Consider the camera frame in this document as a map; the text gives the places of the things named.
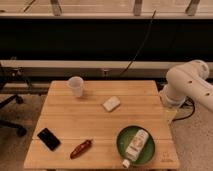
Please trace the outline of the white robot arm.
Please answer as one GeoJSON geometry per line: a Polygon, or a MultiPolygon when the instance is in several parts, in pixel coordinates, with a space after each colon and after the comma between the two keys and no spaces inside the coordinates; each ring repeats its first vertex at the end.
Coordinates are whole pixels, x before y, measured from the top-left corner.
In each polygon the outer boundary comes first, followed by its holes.
{"type": "Polygon", "coordinates": [[[165,107],[168,124],[173,121],[177,109],[187,97],[213,112],[213,85],[206,81],[209,74],[209,66],[202,60],[176,65],[167,71],[167,84],[159,91],[159,96],[165,107]]]}

